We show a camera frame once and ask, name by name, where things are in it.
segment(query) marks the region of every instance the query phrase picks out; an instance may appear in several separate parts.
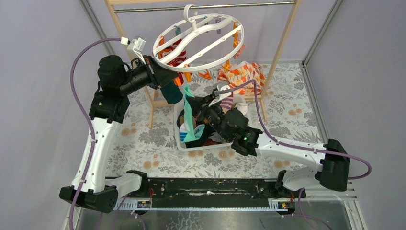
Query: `wooden frame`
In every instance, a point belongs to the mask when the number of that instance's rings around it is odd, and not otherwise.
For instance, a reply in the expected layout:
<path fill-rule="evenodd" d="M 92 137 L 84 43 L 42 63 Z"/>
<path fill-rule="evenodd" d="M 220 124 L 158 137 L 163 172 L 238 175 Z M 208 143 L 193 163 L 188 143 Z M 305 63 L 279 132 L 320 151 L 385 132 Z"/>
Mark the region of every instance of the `wooden frame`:
<path fill-rule="evenodd" d="M 114 25 L 117 29 L 117 32 L 119 36 L 121 37 L 127 37 L 124 32 L 123 25 L 120 22 L 120 19 L 117 16 L 117 12 L 114 9 L 115 5 L 122 5 L 122 4 L 138 4 L 138 3 L 159 3 L 159 2 L 174 2 L 174 1 L 190 1 L 190 0 L 104 0 L 106 3 L 107 9 L 109 10 L 109 13 L 112 17 L 112 20 L 114 22 Z M 294 2 L 289 2 L 289 4 L 292 4 L 291 12 L 289 14 L 288 20 L 286 22 L 285 28 L 283 30 L 281 39 L 278 44 L 278 48 L 276 49 L 275 55 L 272 60 L 271 64 L 271 69 L 269 70 L 269 73 L 267 75 L 265 85 L 262 87 L 261 93 L 258 95 L 258 100 L 261 104 L 262 108 L 262 114 L 263 114 L 263 119 L 265 121 L 268 120 L 268 115 L 266 113 L 265 109 L 265 97 L 267 96 L 267 88 L 269 84 L 271 83 L 272 76 L 275 72 L 276 65 L 278 64 L 279 58 L 282 54 L 283 48 L 285 46 L 286 40 L 288 38 L 289 32 L 291 30 L 291 27 L 293 25 L 294 19 L 296 17 L 297 10 L 301 4 L 302 0 L 295 0 Z M 134 59 L 134 54 L 130 53 L 127 51 L 128 56 L 130 57 L 130 60 Z M 158 107 L 167 107 L 167 106 L 172 106 L 171 104 L 168 104 L 164 100 L 156 100 L 157 98 L 157 92 L 153 90 L 152 96 L 148 90 L 147 87 L 144 87 L 144 92 L 147 96 L 147 99 L 149 100 L 151 104 L 151 109 L 150 109 L 150 114 L 149 114 L 149 128 L 152 128 L 153 124 L 153 118 L 154 118 L 154 109 Z M 255 101 L 254 96 L 245 96 L 245 100 L 247 102 L 253 102 Z"/>

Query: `orange patterned cloth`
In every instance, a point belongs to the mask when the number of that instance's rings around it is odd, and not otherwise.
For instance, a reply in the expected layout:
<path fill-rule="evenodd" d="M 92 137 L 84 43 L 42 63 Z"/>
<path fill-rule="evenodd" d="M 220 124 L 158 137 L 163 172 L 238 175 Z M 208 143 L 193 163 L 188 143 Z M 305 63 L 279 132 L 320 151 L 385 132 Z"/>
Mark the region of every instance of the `orange patterned cloth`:
<path fill-rule="evenodd" d="M 261 92 L 261 88 L 265 85 L 265 77 L 262 73 L 261 66 L 258 63 L 241 63 L 240 67 L 235 68 L 237 65 L 231 65 L 230 71 L 220 68 L 218 72 L 218 81 L 226 81 L 231 88 L 241 85 L 251 79 L 257 81 L 257 94 Z M 254 95 L 254 84 L 249 84 L 234 91 L 240 95 Z"/>

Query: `floral tablecloth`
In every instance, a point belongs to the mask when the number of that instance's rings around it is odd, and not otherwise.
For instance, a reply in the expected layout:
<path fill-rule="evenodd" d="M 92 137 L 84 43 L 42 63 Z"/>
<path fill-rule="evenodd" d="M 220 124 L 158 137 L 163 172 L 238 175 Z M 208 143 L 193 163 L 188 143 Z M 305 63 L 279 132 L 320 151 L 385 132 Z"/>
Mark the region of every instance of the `floral tablecloth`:
<path fill-rule="evenodd" d="M 262 64 L 265 74 L 270 64 Z M 217 76 L 219 68 L 209 71 Z M 210 94 L 216 79 L 193 74 L 189 83 L 194 95 Z M 313 114 L 299 64 L 278 64 L 265 99 L 269 131 L 279 137 L 319 142 Z M 182 152 L 176 147 L 173 108 L 155 109 L 154 125 L 148 128 L 149 102 L 143 90 L 130 95 L 131 105 L 123 126 L 113 140 L 107 176 L 123 175 L 128 170 L 143 171 L 149 177 L 199 178 L 276 178 L 283 169 L 302 166 L 273 157 L 242 156 L 230 147 Z M 260 128 L 254 103 L 249 104 L 252 124 Z"/>

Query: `white plastic bin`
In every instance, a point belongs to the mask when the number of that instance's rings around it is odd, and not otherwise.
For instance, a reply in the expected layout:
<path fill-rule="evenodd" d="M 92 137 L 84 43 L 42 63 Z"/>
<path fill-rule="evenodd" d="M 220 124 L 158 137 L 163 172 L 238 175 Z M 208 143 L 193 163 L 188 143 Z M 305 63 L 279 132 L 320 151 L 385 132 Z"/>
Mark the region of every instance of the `white plastic bin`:
<path fill-rule="evenodd" d="M 234 103 L 245 103 L 245 99 L 241 95 L 235 95 L 234 94 Z M 183 100 L 176 103 L 174 106 L 174 113 L 173 113 L 173 125 L 175 127 L 175 139 L 176 139 L 176 146 L 180 151 L 188 152 L 188 151 L 196 151 L 196 150 L 206 150 L 206 149 L 213 149 L 213 148 L 220 148 L 220 147 L 227 147 L 231 146 L 232 142 L 230 143 L 224 143 L 224 144 L 218 144 L 218 145 L 209 145 L 209 146 L 201 146 L 201 147 L 194 147 L 194 148 L 187 148 L 185 143 L 180 142 L 180 133 L 179 133 L 179 128 L 176 125 L 176 121 L 178 120 L 179 114 L 183 110 Z M 252 126 L 251 124 L 251 116 L 249 115 L 249 111 L 245 115 L 246 118 L 248 118 L 248 125 Z"/>

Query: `glass surface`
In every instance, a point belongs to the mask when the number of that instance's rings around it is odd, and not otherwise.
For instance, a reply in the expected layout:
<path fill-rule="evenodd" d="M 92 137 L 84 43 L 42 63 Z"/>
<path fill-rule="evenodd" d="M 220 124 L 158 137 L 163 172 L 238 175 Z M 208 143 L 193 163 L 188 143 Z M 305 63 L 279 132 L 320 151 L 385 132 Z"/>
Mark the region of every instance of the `glass surface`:
<path fill-rule="evenodd" d="M 303 211 L 327 222 L 334 230 L 349 230 L 351 225 L 340 201 L 302 202 Z M 78 230 L 91 230 L 100 213 L 84 209 Z M 149 211 L 142 215 L 147 230 L 311 230 L 303 217 L 281 217 L 276 212 L 259 211 Z M 99 230 L 142 230 L 141 220 L 130 211 L 104 214 Z M 319 230 L 328 229 L 312 221 Z"/>

